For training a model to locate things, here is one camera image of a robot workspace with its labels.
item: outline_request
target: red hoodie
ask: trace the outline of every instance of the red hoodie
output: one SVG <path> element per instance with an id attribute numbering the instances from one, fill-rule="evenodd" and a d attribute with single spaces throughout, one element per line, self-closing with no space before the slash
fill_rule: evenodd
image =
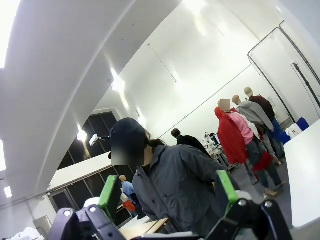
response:
<path id="1" fill-rule="evenodd" d="M 219 119 L 218 138 L 223 147 L 224 153 L 231 164 L 237 162 L 244 164 L 247 161 L 248 153 L 245 140 L 235 122 L 220 107 L 216 107 L 215 115 Z"/>

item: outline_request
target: white wall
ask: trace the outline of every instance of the white wall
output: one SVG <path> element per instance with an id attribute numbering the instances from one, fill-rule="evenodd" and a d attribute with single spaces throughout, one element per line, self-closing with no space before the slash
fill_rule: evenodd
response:
<path id="1" fill-rule="evenodd" d="M 204 132 L 216 132 L 214 109 L 219 98 L 231 99 L 237 94 L 244 101 L 244 88 L 248 86 L 266 98 L 271 96 L 279 115 L 285 112 L 266 81 L 249 67 L 247 57 L 249 50 L 281 21 L 263 0 L 181 3 L 120 74 L 126 82 L 127 96 L 141 110 L 153 137 L 175 144 L 170 135 L 174 127 L 198 139 Z M 96 109 L 112 103 L 123 116 L 137 119 L 134 111 L 126 111 L 122 101 L 112 97 L 116 94 L 109 89 Z"/>
<path id="2" fill-rule="evenodd" d="M 57 170 L 51 180 L 48 191 L 57 189 L 68 183 L 82 179 L 88 175 L 98 172 L 111 165 L 111 159 L 108 158 L 109 153 L 105 153 L 86 161 Z"/>
<path id="3" fill-rule="evenodd" d="M 54 222 L 57 214 L 47 195 L 31 198 L 27 202 L 0 209 L 0 239 L 14 237 L 27 227 L 35 228 L 33 220 L 46 215 L 51 223 Z"/>
<path id="4" fill-rule="evenodd" d="M 320 95 L 320 85 L 279 29 L 255 48 L 251 57 L 272 82 L 296 121 L 303 117 L 313 124 L 320 118 L 319 106 L 291 63 L 298 64 L 316 95 Z"/>

